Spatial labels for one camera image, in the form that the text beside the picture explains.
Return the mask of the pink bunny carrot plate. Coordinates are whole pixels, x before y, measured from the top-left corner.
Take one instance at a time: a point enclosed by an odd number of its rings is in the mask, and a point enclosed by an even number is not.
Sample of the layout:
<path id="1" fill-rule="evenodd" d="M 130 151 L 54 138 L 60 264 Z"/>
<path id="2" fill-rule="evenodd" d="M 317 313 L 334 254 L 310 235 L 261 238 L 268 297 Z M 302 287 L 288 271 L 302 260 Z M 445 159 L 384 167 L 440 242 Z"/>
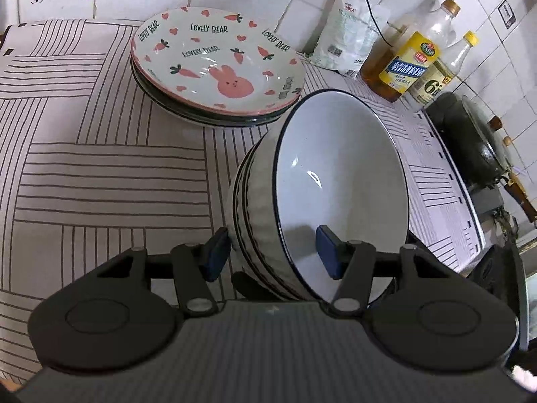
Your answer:
<path id="1" fill-rule="evenodd" d="M 180 7 L 147 19 L 131 41 L 137 70 L 179 103 L 229 117 L 275 113 L 299 99 L 299 54 L 239 13 Z"/>

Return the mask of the large white ribbed bowl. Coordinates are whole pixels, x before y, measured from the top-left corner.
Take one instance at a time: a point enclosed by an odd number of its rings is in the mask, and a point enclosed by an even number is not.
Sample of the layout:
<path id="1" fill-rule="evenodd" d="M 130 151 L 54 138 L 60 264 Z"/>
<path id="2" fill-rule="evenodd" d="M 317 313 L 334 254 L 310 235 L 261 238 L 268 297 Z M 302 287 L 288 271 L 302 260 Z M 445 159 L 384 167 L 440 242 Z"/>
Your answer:
<path id="1" fill-rule="evenodd" d="M 234 253 L 242 269 L 264 289 L 267 289 L 284 301 L 297 300 L 298 298 L 293 296 L 286 287 L 282 286 L 280 282 L 272 277 L 270 272 L 263 266 L 248 236 L 247 223 L 244 216 L 244 204 L 242 202 L 246 166 L 247 160 L 244 159 L 240 163 L 229 189 L 226 214 Z"/>

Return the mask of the black wok with lid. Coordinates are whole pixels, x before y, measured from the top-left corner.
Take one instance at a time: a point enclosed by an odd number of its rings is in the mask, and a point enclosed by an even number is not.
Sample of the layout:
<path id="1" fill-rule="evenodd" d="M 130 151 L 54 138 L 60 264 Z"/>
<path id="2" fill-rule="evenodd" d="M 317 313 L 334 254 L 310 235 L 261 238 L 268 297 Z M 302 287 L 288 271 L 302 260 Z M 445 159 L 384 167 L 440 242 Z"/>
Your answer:
<path id="1" fill-rule="evenodd" d="M 501 118 L 487 117 L 467 96 L 457 96 L 454 92 L 438 96 L 425 112 L 465 183 L 480 188 L 503 186 L 534 224 L 536 208 L 514 174 L 507 146 L 501 138 Z"/>

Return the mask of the striped patterned table mat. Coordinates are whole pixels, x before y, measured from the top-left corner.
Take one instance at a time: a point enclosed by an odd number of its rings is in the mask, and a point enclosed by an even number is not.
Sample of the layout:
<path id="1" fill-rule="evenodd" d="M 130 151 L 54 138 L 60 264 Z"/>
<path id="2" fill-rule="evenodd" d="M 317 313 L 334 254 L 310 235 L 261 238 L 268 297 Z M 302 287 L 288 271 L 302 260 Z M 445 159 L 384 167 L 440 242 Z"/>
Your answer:
<path id="1" fill-rule="evenodd" d="M 39 369 L 27 321 L 125 249 L 166 253 L 226 223 L 239 164 L 267 127 L 201 127 L 137 85 L 136 27 L 20 24 L 1 46 L 1 376 Z"/>

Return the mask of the yellow label cooking wine bottle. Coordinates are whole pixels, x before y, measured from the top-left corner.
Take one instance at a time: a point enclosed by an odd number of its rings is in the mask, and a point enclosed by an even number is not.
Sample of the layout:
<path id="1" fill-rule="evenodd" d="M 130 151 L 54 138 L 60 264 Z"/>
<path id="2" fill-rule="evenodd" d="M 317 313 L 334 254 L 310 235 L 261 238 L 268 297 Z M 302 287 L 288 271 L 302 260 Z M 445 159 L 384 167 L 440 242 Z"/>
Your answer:
<path id="1" fill-rule="evenodd" d="M 360 70 L 371 91 L 390 103 L 398 100 L 448 46 L 452 21 L 460 12 L 454 0 L 417 15 L 388 49 L 370 56 Z"/>

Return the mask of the white vinegar bottle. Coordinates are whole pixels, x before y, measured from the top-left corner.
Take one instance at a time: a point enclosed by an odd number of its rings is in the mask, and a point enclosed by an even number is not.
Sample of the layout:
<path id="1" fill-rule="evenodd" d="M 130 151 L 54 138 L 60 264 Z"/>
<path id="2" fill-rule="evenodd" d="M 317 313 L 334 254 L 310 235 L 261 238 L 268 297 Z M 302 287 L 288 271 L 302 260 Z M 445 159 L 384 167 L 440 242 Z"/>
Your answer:
<path id="1" fill-rule="evenodd" d="M 401 96 L 403 106 L 416 112 L 431 103 L 460 73 L 467 55 L 478 42 L 476 34 L 469 30 L 462 39 L 448 46 Z"/>

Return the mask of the white salt bag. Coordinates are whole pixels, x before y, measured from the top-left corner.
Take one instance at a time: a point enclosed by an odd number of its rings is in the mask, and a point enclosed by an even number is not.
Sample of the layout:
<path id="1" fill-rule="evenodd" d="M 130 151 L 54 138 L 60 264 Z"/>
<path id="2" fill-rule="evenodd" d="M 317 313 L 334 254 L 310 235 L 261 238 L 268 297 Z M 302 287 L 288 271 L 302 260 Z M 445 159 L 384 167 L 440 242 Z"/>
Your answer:
<path id="1" fill-rule="evenodd" d="M 317 40 L 311 64 L 356 78 L 375 42 L 380 38 L 390 10 L 358 1 L 333 0 L 330 12 Z"/>

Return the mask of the right wall sticker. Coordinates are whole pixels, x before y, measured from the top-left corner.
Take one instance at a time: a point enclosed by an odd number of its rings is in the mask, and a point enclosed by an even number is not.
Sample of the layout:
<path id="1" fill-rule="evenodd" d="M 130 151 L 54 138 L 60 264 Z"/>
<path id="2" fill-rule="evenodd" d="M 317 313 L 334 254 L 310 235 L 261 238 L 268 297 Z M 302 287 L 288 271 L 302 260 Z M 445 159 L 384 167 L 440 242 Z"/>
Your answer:
<path id="1" fill-rule="evenodd" d="M 505 28 L 509 30 L 510 27 L 516 22 L 516 16 L 510 3 L 507 0 L 503 0 L 498 6 L 498 12 L 505 25 Z"/>

